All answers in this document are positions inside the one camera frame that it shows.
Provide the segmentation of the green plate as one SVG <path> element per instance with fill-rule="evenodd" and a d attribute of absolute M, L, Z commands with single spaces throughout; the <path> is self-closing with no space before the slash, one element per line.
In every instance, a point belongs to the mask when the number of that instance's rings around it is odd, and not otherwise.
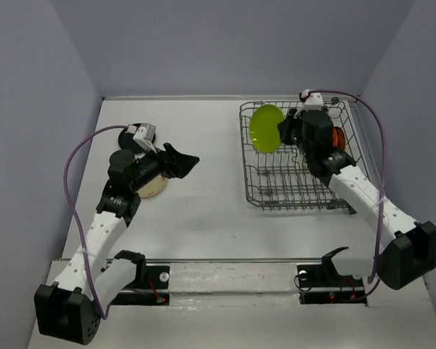
<path fill-rule="evenodd" d="M 249 124 L 249 134 L 257 151 L 272 153 L 281 146 L 278 125 L 284 119 L 282 110 L 275 105 L 261 105 L 254 111 Z"/>

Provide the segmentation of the beige plate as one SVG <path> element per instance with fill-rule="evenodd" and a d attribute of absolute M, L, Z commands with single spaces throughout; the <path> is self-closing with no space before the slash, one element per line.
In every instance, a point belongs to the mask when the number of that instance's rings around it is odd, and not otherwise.
<path fill-rule="evenodd" d="M 168 179 L 162 175 L 159 175 L 151 180 L 148 184 L 140 188 L 137 193 L 139 194 L 140 198 L 151 198 L 163 191 L 167 184 Z"/>

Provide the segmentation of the orange plate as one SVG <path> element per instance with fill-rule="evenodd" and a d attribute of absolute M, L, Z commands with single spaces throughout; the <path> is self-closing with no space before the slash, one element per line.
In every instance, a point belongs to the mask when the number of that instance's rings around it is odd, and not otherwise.
<path fill-rule="evenodd" d="M 336 148 L 339 148 L 339 141 L 338 141 L 338 131 L 342 130 L 341 127 L 334 127 L 333 129 L 333 146 Z"/>

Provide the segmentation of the yellow patterned plate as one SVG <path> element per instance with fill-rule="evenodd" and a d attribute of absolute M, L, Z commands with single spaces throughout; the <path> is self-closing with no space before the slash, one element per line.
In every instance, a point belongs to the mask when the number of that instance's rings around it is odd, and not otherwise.
<path fill-rule="evenodd" d="M 347 140 L 345 137 L 345 133 L 342 130 L 338 131 L 338 141 L 339 147 L 344 150 L 346 148 Z"/>

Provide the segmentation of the black plate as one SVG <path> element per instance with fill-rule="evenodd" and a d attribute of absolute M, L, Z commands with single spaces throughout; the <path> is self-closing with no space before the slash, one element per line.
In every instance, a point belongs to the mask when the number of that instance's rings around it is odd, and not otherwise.
<path fill-rule="evenodd" d="M 144 152 L 144 150 L 138 144 L 136 144 L 135 141 L 133 141 L 133 135 L 140 124 L 141 123 L 130 124 L 126 130 L 121 131 L 120 135 L 118 136 L 118 145 L 121 149 L 130 150 L 135 154 Z"/>

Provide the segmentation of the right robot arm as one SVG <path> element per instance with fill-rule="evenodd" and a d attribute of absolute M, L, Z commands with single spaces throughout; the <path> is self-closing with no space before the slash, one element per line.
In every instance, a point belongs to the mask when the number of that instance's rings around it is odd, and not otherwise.
<path fill-rule="evenodd" d="M 342 256 L 346 247 L 325 255 L 321 279 L 336 285 L 346 276 L 379 278 L 399 290 L 436 268 L 436 225 L 419 222 L 394 205 L 366 177 L 335 138 L 335 127 L 322 109 L 292 108 L 278 124 L 282 142 L 291 140 L 310 173 L 345 200 L 375 236 L 372 257 Z"/>

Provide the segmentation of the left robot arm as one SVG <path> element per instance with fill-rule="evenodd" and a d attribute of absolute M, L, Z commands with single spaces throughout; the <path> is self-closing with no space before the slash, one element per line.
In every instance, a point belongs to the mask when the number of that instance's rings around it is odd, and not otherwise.
<path fill-rule="evenodd" d="M 199 161 L 169 143 L 139 159 L 127 149 L 111 154 L 108 181 L 88 231 L 80 235 L 80 247 L 54 281 L 34 294 L 42 335 L 79 345 L 94 339 L 118 293 L 146 279 L 145 256 L 139 252 L 121 250 L 111 264 L 106 263 L 140 207 L 140 189 L 159 176 L 182 179 Z"/>

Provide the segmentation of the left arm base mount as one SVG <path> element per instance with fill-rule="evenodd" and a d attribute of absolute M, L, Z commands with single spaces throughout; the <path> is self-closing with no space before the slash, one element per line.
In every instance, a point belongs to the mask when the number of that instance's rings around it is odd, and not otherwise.
<path fill-rule="evenodd" d="M 167 306 L 170 303 L 169 265 L 147 265 L 145 276 L 122 289 L 111 305 Z"/>

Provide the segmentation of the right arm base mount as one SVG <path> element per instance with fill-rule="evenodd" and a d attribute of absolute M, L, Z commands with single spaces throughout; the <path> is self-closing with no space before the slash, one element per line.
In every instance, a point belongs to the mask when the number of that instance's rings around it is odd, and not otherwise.
<path fill-rule="evenodd" d="M 361 279 L 334 275 L 321 264 L 297 265 L 294 286 L 301 305 L 367 304 Z"/>

